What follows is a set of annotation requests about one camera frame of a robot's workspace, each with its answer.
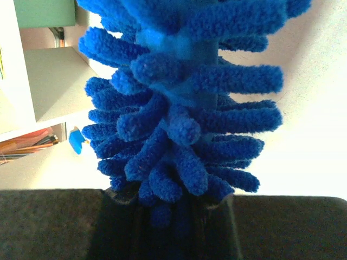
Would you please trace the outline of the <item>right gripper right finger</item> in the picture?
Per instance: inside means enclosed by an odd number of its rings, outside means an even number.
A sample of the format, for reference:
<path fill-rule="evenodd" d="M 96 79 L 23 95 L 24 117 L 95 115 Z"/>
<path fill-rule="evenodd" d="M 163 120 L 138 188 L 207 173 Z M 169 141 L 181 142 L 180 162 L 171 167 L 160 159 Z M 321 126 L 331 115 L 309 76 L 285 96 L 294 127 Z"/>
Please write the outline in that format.
<path fill-rule="evenodd" d="M 346 200 L 228 196 L 204 235 L 204 259 L 346 259 Z"/>

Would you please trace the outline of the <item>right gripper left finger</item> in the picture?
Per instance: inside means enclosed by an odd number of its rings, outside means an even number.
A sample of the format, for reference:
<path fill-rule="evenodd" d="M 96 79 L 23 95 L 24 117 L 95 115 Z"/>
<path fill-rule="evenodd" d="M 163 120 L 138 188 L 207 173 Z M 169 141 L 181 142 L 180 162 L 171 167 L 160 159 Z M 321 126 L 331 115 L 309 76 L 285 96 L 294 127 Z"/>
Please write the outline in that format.
<path fill-rule="evenodd" d="M 136 194 L 1 191 L 1 259 L 128 259 Z"/>

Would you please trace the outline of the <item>blue microfiber duster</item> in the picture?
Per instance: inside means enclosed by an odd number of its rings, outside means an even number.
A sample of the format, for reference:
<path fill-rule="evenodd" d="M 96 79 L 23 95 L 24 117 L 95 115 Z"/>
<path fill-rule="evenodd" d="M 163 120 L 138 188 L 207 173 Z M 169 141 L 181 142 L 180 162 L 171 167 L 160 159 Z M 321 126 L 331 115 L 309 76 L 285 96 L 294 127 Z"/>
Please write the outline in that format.
<path fill-rule="evenodd" d="M 189 196 L 222 200 L 256 192 L 246 168 L 264 148 L 254 133 L 276 130 L 274 101 L 232 94 L 278 93 L 280 67 L 242 66 L 220 50 L 260 53 L 268 36 L 310 1 L 78 1 L 101 18 L 79 41 L 88 58 L 115 69 L 85 86 L 94 109 L 83 128 L 114 190 L 139 183 L 156 228 L 188 222 Z"/>

